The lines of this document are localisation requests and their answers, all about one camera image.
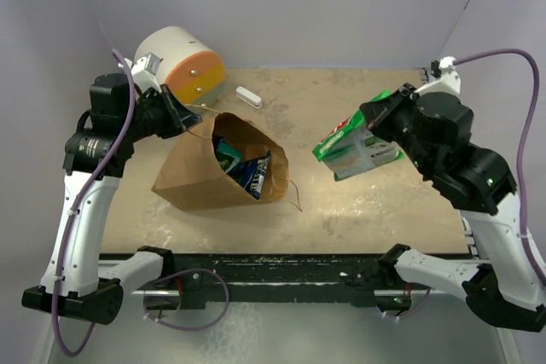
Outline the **green cassava chips bag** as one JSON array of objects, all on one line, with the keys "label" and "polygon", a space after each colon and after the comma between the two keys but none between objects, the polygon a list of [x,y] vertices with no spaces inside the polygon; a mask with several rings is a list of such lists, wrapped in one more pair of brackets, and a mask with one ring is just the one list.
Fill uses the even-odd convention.
[{"label": "green cassava chips bag", "polygon": [[385,142],[368,130],[367,120],[359,109],[327,134],[312,153],[333,172],[336,182],[404,156],[395,143]]}]

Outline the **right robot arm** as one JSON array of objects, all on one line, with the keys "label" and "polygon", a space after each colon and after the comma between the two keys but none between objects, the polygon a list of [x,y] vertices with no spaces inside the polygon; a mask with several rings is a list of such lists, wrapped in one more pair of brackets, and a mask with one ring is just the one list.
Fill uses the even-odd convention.
[{"label": "right robot arm", "polygon": [[396,244],[379,260],[380,281],[389,288],[431,287],[460,298],[491,326],[541,332],[545,287],[528,259],[536,247],[518,228],[523,193],[500,154],[471,143],[473,111],[457,95],[410,84],[359,110],[368,130],[398,144],[460,213],[486,256],[462,263]]}]

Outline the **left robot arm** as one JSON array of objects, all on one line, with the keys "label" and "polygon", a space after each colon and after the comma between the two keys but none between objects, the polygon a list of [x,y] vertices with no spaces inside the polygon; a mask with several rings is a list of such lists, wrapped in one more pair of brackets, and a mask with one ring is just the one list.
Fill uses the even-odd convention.
[{"label": "left robot arm", "polygon": [[167,85],[131,86],[111,73],[90,86],[90,109],[65,144],[64,201],[55,247],[39,285],[25,289],[24,307],[109,325],[124,297],[151,283],[175,280],[172,251],[140,247],[109,271],[98,267],[107,214],[136,142],[179,136],[201,122]]}]

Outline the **blue Burts chips bag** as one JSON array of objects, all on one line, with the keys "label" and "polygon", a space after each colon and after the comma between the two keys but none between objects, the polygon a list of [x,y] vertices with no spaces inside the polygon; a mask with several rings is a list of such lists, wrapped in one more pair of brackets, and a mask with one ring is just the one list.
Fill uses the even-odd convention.
[{"label": "blue Burts chips bag", "polygon": [[260,199],[270,156],[271,152],[268,151],[262,157],[241,162],[228,175],[254,199]]}]

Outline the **brown paper bag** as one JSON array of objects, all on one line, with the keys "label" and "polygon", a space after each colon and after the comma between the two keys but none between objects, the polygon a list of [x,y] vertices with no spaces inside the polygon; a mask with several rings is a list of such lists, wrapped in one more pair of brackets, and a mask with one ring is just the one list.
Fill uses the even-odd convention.
[{"label": "brown paper bag", "polygon": [[201,211],[284,200],[284,149],[253,122],[213,109],[176,138],[152,191],[179,210]]}]

